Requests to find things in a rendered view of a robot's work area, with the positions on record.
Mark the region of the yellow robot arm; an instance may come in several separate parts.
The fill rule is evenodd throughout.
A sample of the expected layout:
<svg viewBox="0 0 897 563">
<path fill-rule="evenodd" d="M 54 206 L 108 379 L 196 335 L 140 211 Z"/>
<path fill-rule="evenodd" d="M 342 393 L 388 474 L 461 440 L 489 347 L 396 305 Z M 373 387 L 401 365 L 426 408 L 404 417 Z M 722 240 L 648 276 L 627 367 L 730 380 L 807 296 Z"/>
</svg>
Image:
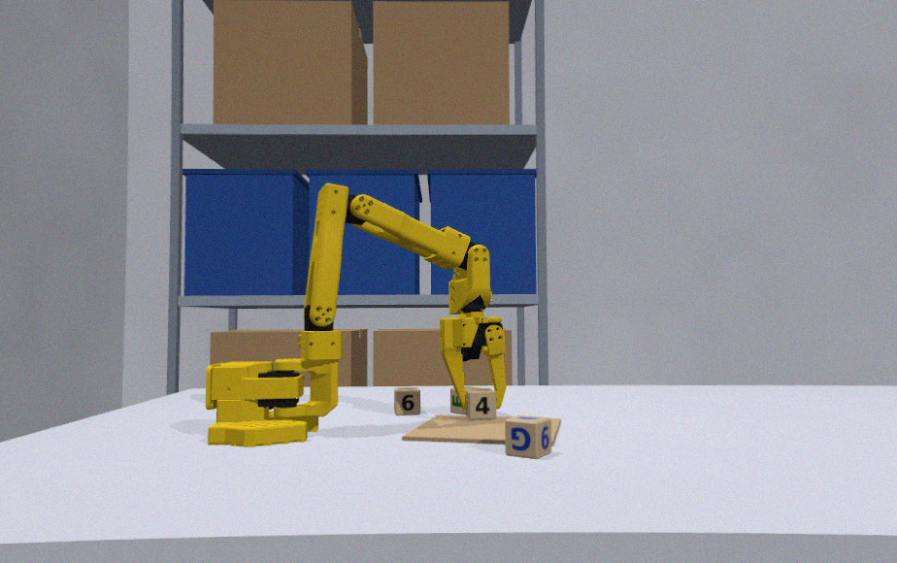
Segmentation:
<svg viewBox="0 0 897 563">
<path fill-rule="evenodd" d="M 299 335 L 301 358 L 277 359 L 277 371 L 273 371 L 273 362 L 228 362 L 213 367 L 216 424 L 208 429 L 208 445 L 306 442 L 308 432 L 318 430 L 318 417 L 304 416 L 326 416 L 337 407 L 342 331 L 333 332 L 333 321 L 345 223 L 446 270 L 454 268 L 452 281 L 448 281 L 449 315 L 483 312 L 492 301 L 485 246 L 470 242 L 469 236 L 450 227 L 435 229 L 368 195 L 351 195 L 346 186 L 326 183 L 317 198 L 305 325 Z M 311 374 L 310 401 L 299 405 L 304 376 L 297 371 Z"/>
</svg>

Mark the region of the tan flat mat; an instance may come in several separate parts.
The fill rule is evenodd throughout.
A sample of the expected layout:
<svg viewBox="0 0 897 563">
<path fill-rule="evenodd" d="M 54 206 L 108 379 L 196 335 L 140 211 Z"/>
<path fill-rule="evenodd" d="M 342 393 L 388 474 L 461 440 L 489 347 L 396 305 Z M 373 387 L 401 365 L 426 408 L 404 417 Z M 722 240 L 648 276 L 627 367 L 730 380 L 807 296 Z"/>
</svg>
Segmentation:
<svg viewBox="0 0 897 563">
<path fill-rule="evenodd" d="M 402 436 L 402 441 L 504 445 L 509 417 L 470 420 L 466 415 L 437 414 Z M 560 423 L 561 418 L 551 418 L 552 446 Z"/>
</svg>

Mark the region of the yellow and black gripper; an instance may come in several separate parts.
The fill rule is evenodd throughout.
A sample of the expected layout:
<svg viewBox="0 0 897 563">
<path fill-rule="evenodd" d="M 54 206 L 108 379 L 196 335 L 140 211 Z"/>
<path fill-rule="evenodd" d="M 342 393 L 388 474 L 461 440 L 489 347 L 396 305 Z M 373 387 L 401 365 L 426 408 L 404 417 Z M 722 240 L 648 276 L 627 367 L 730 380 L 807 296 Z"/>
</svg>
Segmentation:
<svg viewBox="0 0 897 563">
<path fill-rule="evenodd" d="M 458 317 L 440 319 L 441 355 L 463 409 L 468 408 L 463 362 L 479 359 L 481 350 L 487 356 L 496 392 L 496 410 L 501 408 L 507 387 L 505 334 L 501 321 L 501 317 L 483 317 L 483 312 L 463 313 Z"/>
</svg>

